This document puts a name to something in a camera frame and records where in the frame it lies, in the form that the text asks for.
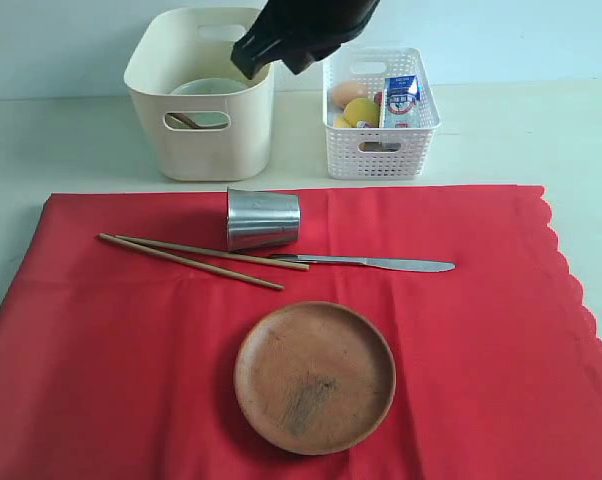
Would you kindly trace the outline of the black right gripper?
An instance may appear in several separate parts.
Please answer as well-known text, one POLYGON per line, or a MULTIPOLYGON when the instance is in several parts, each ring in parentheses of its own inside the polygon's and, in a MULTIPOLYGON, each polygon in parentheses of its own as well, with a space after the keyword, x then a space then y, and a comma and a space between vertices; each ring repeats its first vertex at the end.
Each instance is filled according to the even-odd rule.
POLYGON ((249 31, 236 41, 231 61, 247 79, 281 60, 294 75, 328 58, 358 37, 377 1, 269 1, 249 31))

